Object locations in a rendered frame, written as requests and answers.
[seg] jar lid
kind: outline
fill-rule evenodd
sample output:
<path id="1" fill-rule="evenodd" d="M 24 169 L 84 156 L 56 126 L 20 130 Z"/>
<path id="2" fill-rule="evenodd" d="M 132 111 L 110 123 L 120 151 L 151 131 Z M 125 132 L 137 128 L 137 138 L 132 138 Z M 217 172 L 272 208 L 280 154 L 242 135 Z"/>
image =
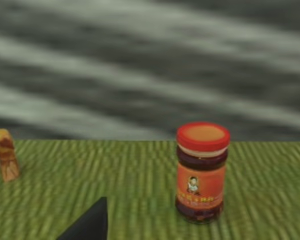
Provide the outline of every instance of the jar lid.
<path id="1" fill-rule="evenodd" d="M 228 147 L 229 131 L 210 122 L 191 122 L 177 130 L 177 142 L 182 147 L 196 152 L 215 152 Z"/>

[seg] green striped surface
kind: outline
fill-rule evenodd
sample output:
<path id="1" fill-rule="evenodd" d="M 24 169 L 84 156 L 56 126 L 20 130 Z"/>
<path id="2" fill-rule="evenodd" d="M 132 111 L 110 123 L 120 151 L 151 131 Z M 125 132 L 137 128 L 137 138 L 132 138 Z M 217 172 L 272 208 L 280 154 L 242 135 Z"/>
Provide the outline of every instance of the green striped surface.
<path id="1" fill-rule="evenodd" d="M 109 240 L 300 240 L 300 142 L 230 146 L 225 208 L 194 225 L 174 207 L 174 142 L 18 141 L 0 176 L 0 240 L 55 240 L 108 197 Z"/>

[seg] white stripe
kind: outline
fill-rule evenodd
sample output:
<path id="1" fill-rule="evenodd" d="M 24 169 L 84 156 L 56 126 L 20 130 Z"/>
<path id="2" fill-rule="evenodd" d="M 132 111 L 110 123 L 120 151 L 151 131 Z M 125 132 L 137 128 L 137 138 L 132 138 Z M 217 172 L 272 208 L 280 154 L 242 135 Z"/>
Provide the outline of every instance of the white stripe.
<path id="1" fill-rule="evenodd" d="M 141 0 L 18 0 L 94 25 L 300 74 L 300 35 Z"/>
<path id="2" fill-rule="evenodd" d="M 3 86 L 0 86 L 0 118 L 20 121 L 23 124 L 83 139 L 140 141 L 168 139 L 167 135 L 150 129 Z"/>
<path id="3" fill-rule="evenodd" d="M 252 120 L 292 127 L 300 130 L 300 113 L 282 107 L 269 106 L 247 99 L 221 94 L 212 89 L 198 89 L 180 83 L 170 83 L 136 70 L 88 58 L 66 55 L 29 43 L 0 37 L 0 58 L 29 66 L 40 66 L 69 76 L 90 77 L 105 85 L 153 93 L 176 101 L 210 107 L 222 113 L 241 115 Z"/>

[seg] cartoon figure on label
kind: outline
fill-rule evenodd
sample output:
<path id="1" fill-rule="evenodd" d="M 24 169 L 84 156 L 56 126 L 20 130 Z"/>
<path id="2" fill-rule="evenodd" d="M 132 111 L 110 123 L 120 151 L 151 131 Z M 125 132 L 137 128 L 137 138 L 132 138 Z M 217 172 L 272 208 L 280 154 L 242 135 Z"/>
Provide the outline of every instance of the cartoon figure on label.
<path id="1" fill-rule="evenodd" d="M 195 176 L 189 177 L 187 192 L 190 194 L 200 196 L 199 180 L 197 177 L 195 177 Z"/>

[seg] sauce jar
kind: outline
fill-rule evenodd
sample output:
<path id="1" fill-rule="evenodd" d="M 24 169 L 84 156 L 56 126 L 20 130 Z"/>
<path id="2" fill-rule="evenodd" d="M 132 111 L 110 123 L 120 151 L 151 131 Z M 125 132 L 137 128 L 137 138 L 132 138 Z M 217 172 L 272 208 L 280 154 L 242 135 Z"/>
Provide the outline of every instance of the sauce jar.
<path id="1" fill-rule="evenodd" d="M 209 122 L 192 122 L 177 130 L 175 206 L 188 221 L 216 220 L 224 205 L 229 131 Z"/>

